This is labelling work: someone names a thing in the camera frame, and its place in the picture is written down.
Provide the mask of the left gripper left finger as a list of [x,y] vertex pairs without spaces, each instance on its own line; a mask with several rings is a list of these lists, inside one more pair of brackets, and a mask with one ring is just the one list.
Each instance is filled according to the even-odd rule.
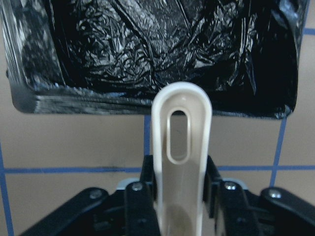
[[25,230],[24,236],[158,236],[153,157],[144,157],[140,179],[109,194],[90,187]]

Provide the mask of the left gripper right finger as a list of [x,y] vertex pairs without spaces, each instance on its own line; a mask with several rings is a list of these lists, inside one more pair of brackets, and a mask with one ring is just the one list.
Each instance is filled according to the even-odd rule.
[[217,236],[313,236],[315,207],[279,187],[259,195],[239,180],[222,178],[207,158],[203,201]]

